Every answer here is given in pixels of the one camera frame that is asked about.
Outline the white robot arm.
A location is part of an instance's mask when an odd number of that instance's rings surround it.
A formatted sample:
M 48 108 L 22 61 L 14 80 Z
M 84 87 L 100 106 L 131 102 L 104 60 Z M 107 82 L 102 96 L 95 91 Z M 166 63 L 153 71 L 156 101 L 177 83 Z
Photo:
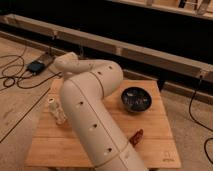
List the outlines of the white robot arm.
M 122 83 L 121 67 L 110 60 L 80 60 L 73 52 L 54 65 L 64 75 L 62 109 L 95 171 L 148 171 L 102 102 Z

